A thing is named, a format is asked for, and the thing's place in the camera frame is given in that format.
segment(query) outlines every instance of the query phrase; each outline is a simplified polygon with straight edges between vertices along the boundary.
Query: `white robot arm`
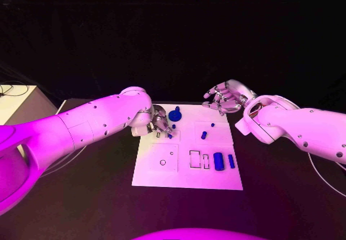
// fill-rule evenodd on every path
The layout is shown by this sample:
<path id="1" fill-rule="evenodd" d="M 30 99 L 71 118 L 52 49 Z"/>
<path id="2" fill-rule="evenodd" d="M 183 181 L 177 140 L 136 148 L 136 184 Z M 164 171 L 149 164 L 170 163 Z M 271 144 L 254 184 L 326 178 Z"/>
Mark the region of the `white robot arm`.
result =
<path id="1" fill-rule="evenodd" d="M 131 126 L 133 136 L 151 131 L 172 134 L 173 131 L 164 109 L 151 104 L 140 87 L 128 87 L 120 94 L 99 98 L 58 115 L 0 126 L 0 215 L 26 196 L 52 163 L 127 126 Z"/>
<path id="2" fill-rule="evenodd" d="M 244 106 L 242 119 L 235 124 L 244 135 L 252 133 L 265 144 L 285 137 L 304 152 L 346 164 L 346 114 L 300 108 L 278 95 L 258 96 L 234 79 L 218 84 L 203 97 L 212 94 L 213 101 L 202 105 L 221 115 L 235 113 Z"/>

